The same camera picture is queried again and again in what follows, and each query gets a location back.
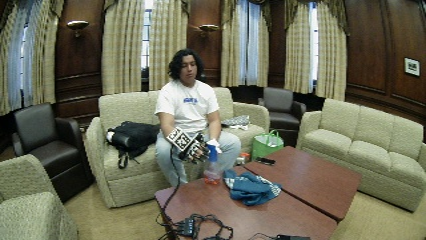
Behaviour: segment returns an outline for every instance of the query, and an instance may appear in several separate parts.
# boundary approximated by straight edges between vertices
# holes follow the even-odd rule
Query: blue cloth
[[[230,198],[241,200],[246,206],[263,204],[281,192],[281,184],[271,183],[250,172],[237,176],[236,171],[229,169],[224,172],[224,180],[230,189]]]

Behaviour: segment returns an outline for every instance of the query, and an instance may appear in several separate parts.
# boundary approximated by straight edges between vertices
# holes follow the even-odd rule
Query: beige carpet
[[[77,222],[81,240],[158,239],[165,233],[156,223],[160,209],[154,200],[108,209],[97,185],[73,197],[65,207]],[[357,193],[333,240],[425,240],[426,197],[414,213]]]

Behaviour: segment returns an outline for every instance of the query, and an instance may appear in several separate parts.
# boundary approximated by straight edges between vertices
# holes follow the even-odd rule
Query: wooden coffee table
[[[361,174],[289,146],[266,157],[275,160],[274,166],[250,162],[245,168],[279,183],[285,192],[339,222],[355,196]]]
[[[236,167],[234,170],[238,175],[248,171],[242,167]],[[164,207],[173,190],[174,187],[157,191],[160,207]],[[261,205],[245,206],[241,201],[230,199],[229,188],[224,182],[209,185],[202,179],[180,186],[165,213],[174,223],[193,213],[204,216],[214,214],[222,223],[233,228],[233,239],[250,239],[257,233],[267,236],[309,236],[313,240],[329,239],[337,228],[337,222],[330,217],[285,192]],[[213,236],[217,230],[214,223],[202,223],[198,239]],[[228,238],[228,233],[224,229],[224,238]]]

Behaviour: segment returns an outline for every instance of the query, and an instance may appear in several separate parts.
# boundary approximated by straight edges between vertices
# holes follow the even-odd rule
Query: long dark hair
[[[204,72],[202,60],[194,50],[185,48],[185,49],[177,51],[177,53],[173,56],[172,62],[169,63],[169,76],[172,77],[172,79],[180,78],[180,73],[181,73],[181,68],[182,68],[182,58],[189,55],[192,55],[196,59],[196,64],[197,64],[197,77],[196,78],[197,79],[201,78],[201,74]]]

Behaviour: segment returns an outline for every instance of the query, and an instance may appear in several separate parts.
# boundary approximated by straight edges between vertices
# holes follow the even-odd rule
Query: plastic bottle
[[[209,152],[209,164],[204,170],[204,182],[208,184],[218,184],[222,178],[222,171],[217,163],[217,151],[216,146],[208,144]]]
[[[237,161],[236,161],[236,164],[237,166],[241,166],[244,165],[250,159],[250,154],[242,152],[240,153],[240,156],[237,157]]]

